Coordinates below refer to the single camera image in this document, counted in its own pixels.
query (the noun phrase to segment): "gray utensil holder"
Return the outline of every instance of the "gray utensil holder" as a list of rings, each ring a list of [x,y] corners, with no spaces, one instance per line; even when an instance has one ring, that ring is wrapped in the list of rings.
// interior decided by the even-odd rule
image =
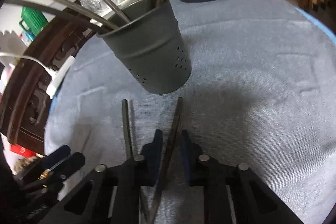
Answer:
[[[144,89],[153,94],[167,94],[188,80],[191,61],[170,2],[148,13],[146,7],[147,0],[125,7],[122,10],[132,21],[125,24],[118,15],[113,15],[109,20],[121,28],[98,37]]]

